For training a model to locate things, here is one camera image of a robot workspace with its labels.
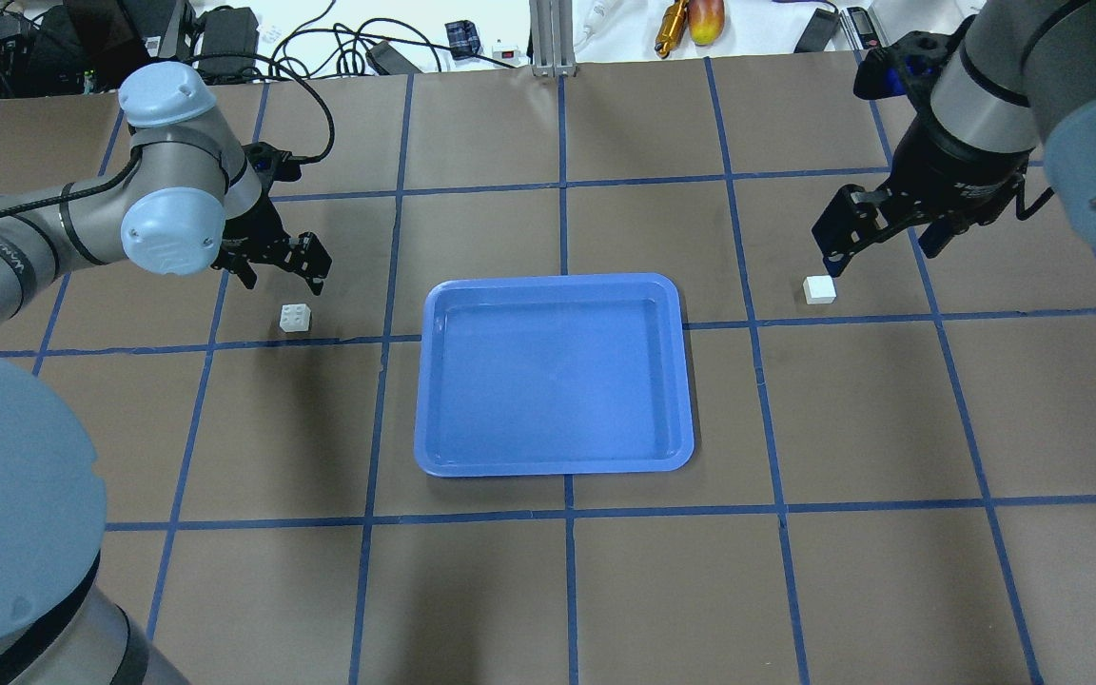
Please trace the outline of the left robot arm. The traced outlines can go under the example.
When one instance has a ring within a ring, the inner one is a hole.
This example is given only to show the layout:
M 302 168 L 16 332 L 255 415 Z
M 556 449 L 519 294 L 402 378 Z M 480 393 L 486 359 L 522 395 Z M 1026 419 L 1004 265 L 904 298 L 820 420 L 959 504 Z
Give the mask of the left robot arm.
M 0 196 L 0 324 L 75 270 L 132 261 L 161 276 L 217 269 L 247 287 L 258 264 L 323 289 L 316 235 L 287 235 L 269 191 L 302 157 L 239 142 L 192 66 L 128 75 L 130 155 L 113 176 Z M 109 524 L 96 450 L 72 409 L 0 359 L 0 684 L 183 684 L 98 584 Z

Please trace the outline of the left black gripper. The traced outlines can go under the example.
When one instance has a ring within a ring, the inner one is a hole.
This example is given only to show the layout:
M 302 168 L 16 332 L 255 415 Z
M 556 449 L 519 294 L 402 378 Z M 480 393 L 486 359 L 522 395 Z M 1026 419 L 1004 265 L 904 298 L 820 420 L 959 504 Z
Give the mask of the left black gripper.
M 322 294 L 332 259 L 317 235 L 302 233 L 293 239 L 269 194 L 261 192 L 252 208 L 225 222 L 216 259 L 216 269 L 225 270 L 247 290 L 256 287 L 254 264 L 287 270 L 300 277 L 312 294 Z

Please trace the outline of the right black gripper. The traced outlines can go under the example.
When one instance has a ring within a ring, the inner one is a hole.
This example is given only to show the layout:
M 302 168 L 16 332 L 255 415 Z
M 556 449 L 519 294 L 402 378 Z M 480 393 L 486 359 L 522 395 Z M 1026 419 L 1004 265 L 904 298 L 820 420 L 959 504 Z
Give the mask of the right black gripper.
M 882 217 L 891 228 L 906 220 L 931 222 L 920 247 L 928 260 L 936 259 L 969 231 L 969 222 L 995 222 L 1016 195 L 1016 175 L 1027 161 L 1027 150 L 980 150 L 916 114 L 897 145 L 884 184 L 872 191 L 845 184 L 819 214 L 811 235 L 827 276 L 838 279 L 852 256 L 889 238 Z

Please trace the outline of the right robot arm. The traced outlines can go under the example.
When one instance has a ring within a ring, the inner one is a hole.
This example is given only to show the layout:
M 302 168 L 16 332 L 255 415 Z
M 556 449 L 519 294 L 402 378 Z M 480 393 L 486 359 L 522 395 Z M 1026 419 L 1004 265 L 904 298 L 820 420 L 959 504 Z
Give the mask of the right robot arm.
M 987 1 L 952 34 L 867 52 L 853 92 L 904 96 L 914 117 L 887 181 L 841 186 L 814 222 L 830 276 L 914 226 L 934 259 L 1006 208 L 1024 221 L 1052 198 L 1096 248 L 1096 1 Z

